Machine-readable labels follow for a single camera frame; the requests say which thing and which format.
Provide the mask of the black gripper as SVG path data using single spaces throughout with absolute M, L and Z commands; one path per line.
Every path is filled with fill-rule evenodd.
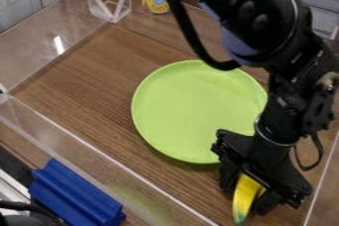
M 255 133 L 247 136 L 219 129 L 211 151 L 220 160 L 220 188 L 235 192 L 240 174 L 244 173 L 266 188 L 254 202 L 254 213 L 266 215 L 278 204 L 298 209 L 312 186 L 296 169 L 290 158 L 290 146 L 268 142 Z

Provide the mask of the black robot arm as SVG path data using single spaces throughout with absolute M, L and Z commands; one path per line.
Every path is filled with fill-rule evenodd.
M 263 188 L 254 212 L 278 205 L 298 207 L 312 186 L 303 176 L 296 144 L 316 138 L 335 119 L 339 55 L 312 30 L 312 14 L 300 0 L 200 0 L 220 23 L 223 43 L 232 58 L 208 54 L 180 0 L 167 0 L 185 40 L 200 60 L 228 71 L 243 65 L 270 73 L 268 98 L 254 122 L 254 134 L 219 130 L 212 146 L 220 165 L 220 186 L 235 193 L 242 176 Z

